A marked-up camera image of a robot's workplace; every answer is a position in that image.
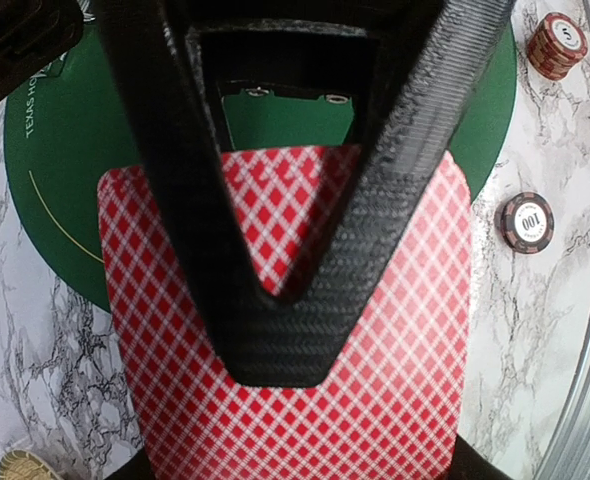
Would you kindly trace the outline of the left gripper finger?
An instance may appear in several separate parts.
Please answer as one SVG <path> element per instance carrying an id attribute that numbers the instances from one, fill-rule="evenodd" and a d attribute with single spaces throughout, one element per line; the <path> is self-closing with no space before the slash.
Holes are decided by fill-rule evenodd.
<path id="1" fill-rule="evenodd" d="M 111 310 L 177 278 L 238 383 L 314 387 L 347 343 L 510 21 L 510 1 L 101 1 L 148 193 L 98 187 Z M 223 98 L 343 96 L 338 147 L 233 151 Z"/>

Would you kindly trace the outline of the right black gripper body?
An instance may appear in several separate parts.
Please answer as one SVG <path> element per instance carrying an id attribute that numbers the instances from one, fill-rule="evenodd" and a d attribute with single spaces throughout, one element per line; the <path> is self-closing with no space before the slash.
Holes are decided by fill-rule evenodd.
<path id="1" fill-rule="evenodd" d="M 0 101 L 82 37 L 76 1 L 0 1 Z"/>

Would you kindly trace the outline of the red yellow 5 chip stack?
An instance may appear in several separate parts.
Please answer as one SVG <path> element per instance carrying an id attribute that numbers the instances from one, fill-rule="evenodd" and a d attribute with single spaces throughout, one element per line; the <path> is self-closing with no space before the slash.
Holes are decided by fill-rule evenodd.
<path id="1" fill-rule="evenodd" d="M 588 42 L 570 17 L 550 12 L 537 26 L 526 53 L 537 72 L 549 80 L 560 81 L 587 56 Z"/>

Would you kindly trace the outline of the black red 100 chip stack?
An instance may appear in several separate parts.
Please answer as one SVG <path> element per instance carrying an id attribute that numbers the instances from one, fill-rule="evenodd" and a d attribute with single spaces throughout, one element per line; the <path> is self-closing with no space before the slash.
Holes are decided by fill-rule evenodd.
<path id="1" fill-rule="evenodd" d="M 504 242 L 520 254 L 545 250 L 554 235 L 554 215 L 550 204 L 535 192 L 520 192 L 500 206 L 496 226 Z"/>

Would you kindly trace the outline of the red playing card deck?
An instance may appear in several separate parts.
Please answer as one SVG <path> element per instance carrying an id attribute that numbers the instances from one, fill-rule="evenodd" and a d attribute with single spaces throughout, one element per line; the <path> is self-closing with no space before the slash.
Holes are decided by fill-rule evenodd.
<path id="1" fill-rule="evenodd" d="M 227 153 L 235 251 L 185 275 L 142 168 L 97 187 L 110 310 L 159 479 L 442 479 L 466 362 L 471 200 L 445 155 L 328 233 L 356 146 Z"/>

